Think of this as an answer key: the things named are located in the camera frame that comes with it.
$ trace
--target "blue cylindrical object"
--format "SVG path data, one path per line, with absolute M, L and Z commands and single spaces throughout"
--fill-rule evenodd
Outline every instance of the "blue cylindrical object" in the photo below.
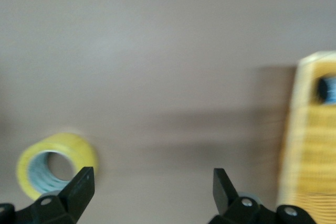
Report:
M 336 104 L 336 77 L 321 78 L 317 92 L 324 104 Z

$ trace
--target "yellow tape roll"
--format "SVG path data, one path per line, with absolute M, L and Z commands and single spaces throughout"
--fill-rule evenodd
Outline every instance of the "yellow tape roll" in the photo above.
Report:
M 72 133 L 52 135 L 26 149 L 17 163 L 16 175 L 20 187 L 33 200 L 41 194 L 62 190 L 69 182 L 57 178 L 49 170 L 49 153 L 67 158 L 75 174 L 84 166 L 93 166 L 97 173 L 96 152 L 84 138 Z

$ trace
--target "bolt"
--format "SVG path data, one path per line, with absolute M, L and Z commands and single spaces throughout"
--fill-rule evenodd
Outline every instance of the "bolt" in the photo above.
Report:
M 298 215 L 298 212 L 296 212 L 296 210 L 292 207 L 286 207 L 285 212 L 286 212 L 286 214 L 291 215 L 291 216 Z
M 50 202 L 51 202 L 50 198 L 45 198 L 44 200 L 41 201 L 41 205 L 45 206 L 45 205 L 49 204 Z
M 245 207 L 251 207 L 253 205 L 252 201 L 246 198 L 242 199 L 241 203 L 243 203 Z

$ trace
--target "gray surface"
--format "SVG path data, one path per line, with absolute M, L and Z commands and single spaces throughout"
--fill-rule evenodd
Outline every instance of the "gray surface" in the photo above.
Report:
M 20 152 L 72 131 L 101 163 L 80 223 L 206 223 L 214 166 L 272 206 L 291 70 L 261 67 L 335 49 L 335 15 L 335 0 L 0 0 L 0 201 L 30 203 Z

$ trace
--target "silver screw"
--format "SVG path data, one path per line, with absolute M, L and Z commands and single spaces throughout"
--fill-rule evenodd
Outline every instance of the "silver screw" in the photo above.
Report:
M 46 199 L 44 199 L 44 200 L 41 201 L 41 205 L 45 206 L 45 205 L 49 204 L 50 202 L 51 202 L 51 199 L 50 198 L 46 198 Z
M 245 207 L 251 207 L 253 205 L 252 201 L 249 199 L 242 199 L 241 203 L 243 203 Z
M 291 216 L 298 215 L 298 212 L 296 212 L 295 209 L 292 208 L 292 207 L 286 207 L 285 212 L 286 212 L 286 214 L 291 215 Z

